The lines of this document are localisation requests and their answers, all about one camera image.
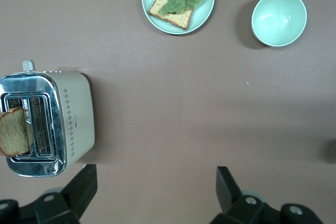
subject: bowl rim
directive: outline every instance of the bowl rim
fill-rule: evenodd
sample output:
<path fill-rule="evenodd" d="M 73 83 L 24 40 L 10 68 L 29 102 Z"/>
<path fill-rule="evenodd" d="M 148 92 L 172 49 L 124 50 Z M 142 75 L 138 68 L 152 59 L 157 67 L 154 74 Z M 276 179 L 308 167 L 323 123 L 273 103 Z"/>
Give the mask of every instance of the bowl rim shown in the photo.
<path fill-rule="evenodd" d="M 301 34 L 303 33 L 303 31 L 304 31 L 304 29 L 305 29 L 305 27 L 306 27 L 306 24 L 307 24 L 307 18 L 308 18 L 308 17 L 307 17 L 307 9 L 306 9 L 306 6 L 305 6 L 304 2 L 303 2 L 302 0 L 299 0 L 299 2 L 302 4 L 303 9 L 304 9 L 304 11 L 305 11 L 305 21 L 304 21 L 304 25 L 303 25 L 303 28 L 302 28 L 301 32 L 298 34 L 298 36 L 297 36 L 295 39 L 293 39 L 292 41 L 290 41 L 290 42 L 288 42 L 288 43 L 286 43 L 286 44 L 273 45 L 273 44 L 270 44 L 270 43 L 267 43 L 267 42 L 263 41 L 263 40 L 262 40 L 261 38 L 259 38 L 259 36 L 255 33 L 255 28 L 254 28 L 253 19 L 254 19 L 254 15 L 255 15 L 256 9 L 257 9 L 257 7 L 259 6 L 259 4 L 260 4 L 262 1 L 263 1 L 263 0 L 259 0 L 259 1 L 258 1 L 257 5 L 256 5 L 256 6 L 254 7 L 254 9 L 253 9 L 253 13 L 252 13 L 252 17 L 251 17 L 251 28 L 252 28 L 252 32 L 253 32 L 254 36 L 255 36 L 261 43 L 263 43 L 263 44 L 265 44 L 265 45 L 267 45 L 267 46 L 272 46 L 272 47 L 283 47 L 283 46 L 289 45 L 289 44 L 293 43 L 295 40 L 297 40 L 297 39 L 301 36 Z"/>

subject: white toaster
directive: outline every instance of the white toaster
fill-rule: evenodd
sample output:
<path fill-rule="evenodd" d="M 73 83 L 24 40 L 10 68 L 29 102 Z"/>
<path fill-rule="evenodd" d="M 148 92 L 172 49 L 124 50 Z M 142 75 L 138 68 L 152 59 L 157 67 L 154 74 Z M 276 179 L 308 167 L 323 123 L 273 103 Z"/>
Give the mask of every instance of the white toaster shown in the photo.
<path fill-rule="evenodd" d="M 55 176 L 93 147 L 90 85 L 76 71 L 38 72 L 31 60 L 23 68 L 0 79 L 0 111 L 24 108 L 30 146 L 28 153 L 7 158 L 7 163 L 22 176 Z"/>

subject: bread slice on plate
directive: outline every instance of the bread slice on plate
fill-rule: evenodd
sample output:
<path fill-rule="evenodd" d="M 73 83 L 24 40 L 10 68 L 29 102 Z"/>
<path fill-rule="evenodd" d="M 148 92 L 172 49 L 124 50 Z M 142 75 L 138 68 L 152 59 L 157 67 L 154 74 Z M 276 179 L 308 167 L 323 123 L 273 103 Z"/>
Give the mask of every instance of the bread slice on plate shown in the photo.
<path fill-rule="evenodd" d="M 0 154 L 14 157 L 29 152 L 25 112 L 15 107 L 0 114 Z"/>
<path fill-rule="evenodd" d="M 169 22 L 170 24 L 182 28 L 183 30 L 187 30 L 189 26 L 189 22 L 191 19 L 191 15 L 193 13 L 193 9 L 185 10 L 180 14 L 166 14 L 161 16 L 159 11 L 161 8 L 167 3 L 167 0 L 155 0 L 152 7 L 149 9 L 148 13 L 156 18 Z"/>

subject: plate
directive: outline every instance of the plate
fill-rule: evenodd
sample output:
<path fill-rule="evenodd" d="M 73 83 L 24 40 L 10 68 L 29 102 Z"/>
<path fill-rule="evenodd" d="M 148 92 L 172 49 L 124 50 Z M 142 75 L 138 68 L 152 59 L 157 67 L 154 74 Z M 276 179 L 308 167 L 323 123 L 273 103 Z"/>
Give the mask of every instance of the plate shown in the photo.
<path fill-rule="evenodd" d="M 194 9 L 190 19 L 189 27 L 187 30 L 182 30 L 170 23 L 155 18 L 148 14 L 148 10 L 152 7 L 155 0 L 142 0 L 143 10 L 148 20 L 159 30 L 168 34 L 187 34 L 198 29 L 209 18 L 210 13 L 214 7 L 215 0 L 202 0 Z"/>

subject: bowl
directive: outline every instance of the bowl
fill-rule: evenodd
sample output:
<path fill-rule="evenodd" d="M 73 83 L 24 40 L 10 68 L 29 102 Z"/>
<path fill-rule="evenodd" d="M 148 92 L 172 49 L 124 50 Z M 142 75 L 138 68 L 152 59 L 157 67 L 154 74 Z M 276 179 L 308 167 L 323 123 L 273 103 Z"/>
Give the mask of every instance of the bowl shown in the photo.
<path fill-rule="evenodd" d="M 286 46 L 302 34 L 307 10 L 302 0 L 260 0 L 254 8 L 251 27 L 265 45 Z"/>

